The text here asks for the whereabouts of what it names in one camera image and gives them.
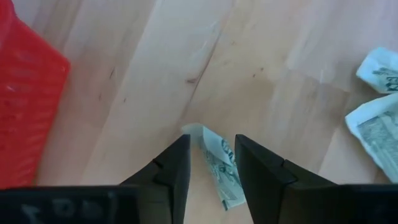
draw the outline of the banknote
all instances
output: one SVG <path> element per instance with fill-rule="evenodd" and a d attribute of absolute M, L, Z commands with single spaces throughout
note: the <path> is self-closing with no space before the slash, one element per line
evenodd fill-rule
<path fill-rule="evenodd" d="M 380 93 L 397 93 L 398 53 L 382 47 L 372 50 L 356 75 Z"/>
<path fill-rule="evenodd" d="M 225 210 L 246 202 L 235 156 L 228 141 L 202 124 L 188 124 L 182 131 L 184 134 L 190 134 L 192 144 L 203 152 Z"/>
<path fill-rule="evenodd" d="M 398 93 L 361 105 L 345 118 L 348 129 L 393 183 L 398 182 Z"/>

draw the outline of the crumpled banknote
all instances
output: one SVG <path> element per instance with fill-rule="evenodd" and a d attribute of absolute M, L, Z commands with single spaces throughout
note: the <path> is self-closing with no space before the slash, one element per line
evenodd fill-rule
<path fill-rule="evenodd" d="M 191 144 L 198 146 L 203 152 L 225 210 L 246 202 L 235 156 L 227 140 L 202 124 L 188 124 L 182 131 L 184 134 L 190 134 Z"/>
<path fill-rule="evenodd" d="M 356 76 L 379 93 L 398 92 L 398 53 L 383 47 L 372 50 Z"/>
<path fill-rule="evenodd" d="M 345 118 L 348 129 L 391 182 L 398 182 L 398 93 L 367 102 Z"/>

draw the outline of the black device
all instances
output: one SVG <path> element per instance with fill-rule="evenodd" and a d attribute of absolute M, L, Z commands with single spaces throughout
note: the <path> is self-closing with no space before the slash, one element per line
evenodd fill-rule
<path fill-rule="evenodd" d="M 235 153 L 255 224 L 398 223 L 397 185 L 336 185 L 243 135 Z M 189 179 L 183 135 L 117 186 L 2 190 L 1 223 L 182 224 Z"/>

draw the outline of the red plastic crate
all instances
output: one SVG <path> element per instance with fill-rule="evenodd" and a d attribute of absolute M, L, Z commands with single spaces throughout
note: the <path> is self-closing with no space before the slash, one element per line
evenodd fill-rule
<path fill-rule="evenodd" d="M 0 0 L 0 188 L 32 185 L 70 64 Z"/>

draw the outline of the wooden floor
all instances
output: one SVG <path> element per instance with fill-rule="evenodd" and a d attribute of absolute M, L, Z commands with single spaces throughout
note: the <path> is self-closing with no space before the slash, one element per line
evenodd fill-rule
<path fill-rule="evenodd" d="M 397 1 L 24 1 L 73 67 L 41 185 L 116 184 L 192 122 L 339 184 L 387 182 L 344 116 L 379 96 L 355 72 L 375 47 L 398 51 Z M 251 223 L 247 205 L 223 211 L 196 149 L 186 223 Z"/>

